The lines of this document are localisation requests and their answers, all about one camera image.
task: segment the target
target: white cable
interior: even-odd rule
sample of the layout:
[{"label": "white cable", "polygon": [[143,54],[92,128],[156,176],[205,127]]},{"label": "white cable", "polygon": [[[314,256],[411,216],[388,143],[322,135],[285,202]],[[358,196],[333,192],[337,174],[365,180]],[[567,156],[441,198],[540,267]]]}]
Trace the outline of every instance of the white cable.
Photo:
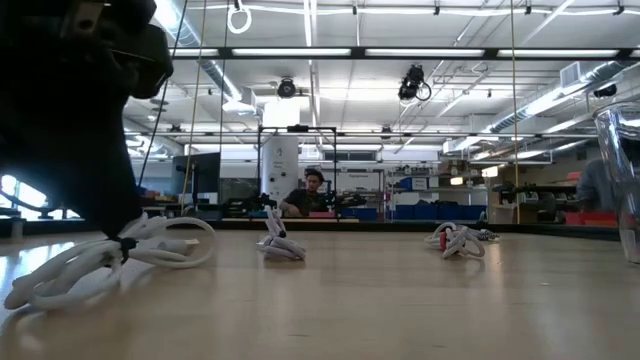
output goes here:
[{"label": "white cable", "polygon": [[[431,234],[431,237],[425,238],[424,241],[431,248],[442,250],[443,259],[446,259],[455,253],[483,257],[484,246],[482,246],[480,240],[475,236],[476,234],[477,230],[469,229],[468,227],[461,225],[456,226],[454,223],[446,222],[438,226],[436,231]],[[472,251],[465,247],[467,241],[472,242],[478,248],[478,251]]]},{"label": "white cable", "polygon": [[[247,16],[247,20],[244,23],[244,26],[242,26],[240,29],[236,28],[233,25],[233,15],[237,13],[245,13]],[[238,0],[238,9],[236,9],[235,7],[229,7],[229,11],[227,11],[227,27],[232,33],[242,34],[243,32],[249,30],[252,21],[253,19],[251,18],[251,10],[249,10],[249,6],[244,6],[242,4],[242,0]]]},{"label": "white cable", "polygon": [[267,256],[284,257],[291,260],[304,260],[307,257],[307,250],[295,241],[286,239],[287,229],[276,210],[267,208],[267,228],[269,235],[258,242],[258,249]]},{"label": "white cable", "polygon": [[[213,256],[213,246],[199,258],[192,259],[186,249],[193,240],[165,240],[162,234],[172,225],[192,224],[204,229],[213,237],[215,231],[206,222],[194,218],[149,219],[146,213],[131,222],[120,233],[120,238],[143,240],[135,249],[129,251],[129,257],[149,264],[173,269],[185,269],[198,266]],[[156,245],[144,248],[145,243]],[[31,304],[42,310],[51,310],[70,306],[88,300],[109,291],[120,283],[123,254],[119,242],[113,240],[92,240],[68,249],[44,263],[29,275],[13,281],[13,289],[4,301],[7,309],[17,309]],[[105,266],[110,266],[109,274],[102,282],[84,288],[83,292],[68,293],[85,275]]]}]

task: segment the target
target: window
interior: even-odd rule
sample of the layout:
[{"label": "window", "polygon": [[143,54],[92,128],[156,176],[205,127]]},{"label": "window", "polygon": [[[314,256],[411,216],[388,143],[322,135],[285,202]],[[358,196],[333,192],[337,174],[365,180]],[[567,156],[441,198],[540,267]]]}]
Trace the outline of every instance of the window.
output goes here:
[{"label": "window", "polygon": [[[16,178],[14,178],[13,176],[9,176],[9,175],[4,175],[2,177],[2,191],[6,192],[9,195],[14,195],[15,191],[16,191],[16,184],[17,184],[17,180]],[[0,196],[0,207],[11,207],[11,201],[5,199],[4,196]]]},{"label": "window", "polygon": [[[43,193],[25,183],[20,183],[18,186],[18,197],[20,200],[33,206],[43,206],[47,200],[47,197]],[[18,206],[18,210],[22,213],[22,217],[27,220],[37,220],[38,216],[40,216],[39,212],[29,210],[22,206]]]},{"label": "window", "polygon": [[[4,175],[2,177],[2,190],[9,195],[16,195],[16,188],[18,189],[18,198],[20,200],[29,203],[33,206],[44,206],[46,202],[46,195],[41,193],[40,191],[32,188],[31,186],[19,182],[13,176]],[[0,196],[0,207],[11,207],[13,204],[5,199],[3,196]],[[20,211],[23,218],[27,220],[37,220],[40,216],[40,212],[26,209],[22,206],[18,206],[18,211]],[[62,210],[56,210],[49,213],[54,219],[62,219]],[[79,218],[80,216],[72,210],[67,210],[67,218]]]}]

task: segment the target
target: table surface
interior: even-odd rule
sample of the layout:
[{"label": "table surface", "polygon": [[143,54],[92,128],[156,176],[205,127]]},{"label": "table surface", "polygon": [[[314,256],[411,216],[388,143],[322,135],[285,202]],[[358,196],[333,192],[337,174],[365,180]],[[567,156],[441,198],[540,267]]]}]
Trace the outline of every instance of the table surface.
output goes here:
[{"label": "table surface", "polygon": [[[483,260],[442,260],[424,234],[298,232],[307,261],[274,262],[255,249],[262,235],[217,232],[215,258],[197,269],[130,261],[120,289],[85,306],[2,309],[0,359],[640,356],[640,267],[619,243],[502,234]],[[0,295],[70,241],[101,237],[0,245]]]}]

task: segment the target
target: glass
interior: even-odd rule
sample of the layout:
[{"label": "glass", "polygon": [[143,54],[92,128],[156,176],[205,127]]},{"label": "glass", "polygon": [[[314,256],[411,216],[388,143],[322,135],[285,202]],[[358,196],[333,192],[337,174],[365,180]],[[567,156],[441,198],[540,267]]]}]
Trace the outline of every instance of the glass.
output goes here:
[{"label": "glass", "polygon": [[620,240],[628,261],[640,264],[640,104],[614,103],[595,112],[600,152],[613,185]]}]

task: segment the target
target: fluorescent light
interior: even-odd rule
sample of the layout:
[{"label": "fluorescent light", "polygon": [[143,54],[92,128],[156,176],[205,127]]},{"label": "fluorescent light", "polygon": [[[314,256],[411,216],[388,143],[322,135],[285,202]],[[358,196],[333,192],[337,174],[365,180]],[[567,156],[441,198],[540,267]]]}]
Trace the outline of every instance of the fluorescent light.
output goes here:
[{"label": "fluorescent light", "polygon": [[342,48],[245,48],[232,49],[235,56],[349,56],[351,49]]},{"label": "fluorescent light", "polygon": [[366,56],[480,57],[482,49],[367,49]]},{"label": "fluorescent light", "polygon": [[622,125],[640,127],[640,119],[636,120],[626,120],[622,122]]},{"label": "fluorescent light", "polygon": [[497,177],[498,167],[492,166],[490,168],[482,169],[482,177]]},{"label": "fluorescent light", "polygon": [[[562,50],[562,49],[528,49],[514,50],[516,57],[612,57],[618,54],[618,50],[597,49],[597,50]],[[513,56],[511,49],[498,50],[498,57]]]},{"label": "fluorescent light", "polygon": [[[534,156],[538,156],[540,154],[544,153],[543,150],[531,150],[531,151],[523,151],[523,152],[519,152],[518,153],[518,159],[528,159]],[[509,158],[511,159],[515,159],[516,156],[515,155],[511,155],[509,156]]]},{"label": "fluorescent light", "polygon": [[482,159],[488,158],[489,156],[491,156],[491,153],[488,152],[488,151],[485,151],[485,152],[481,152],[481,153],[479,153],[477,155],[474,155],[473,159],[474,160],[482,160]]},{"label": "fluorescent light", "polygon": [[562,131],[564,129],[568,129],[568,128],[572,127],[573,125],[575,125],[575,124],[577,124],[579,122],[581,122],[581,120],[579,121],[579,120],[576,120],[576,119],[571,119],[569,121],[565,121],[565,122],[562,122],[562,123],[560,123],[558,125],[552,126],[552,127],[548,128],[547,130],[545,130],[544,132],[545,132],[545,134],[550,134],[550,133],[554,133],[556,131]]},{"label": "fluorescent light", "polygon": [[555,148],[554,150],[555,151],[562,151],[562,150],[571,149],[572,147],[580,145],[580,144],[584,144],[585,142],[587,142],[587,141],[586,140],[580,140],[580,141],[564,144],[562,146],[559,146],[559,147]]},{"label": "fluorescent light", "polygon": [[176,49],[176,56],[218,56],[218,49]]}]

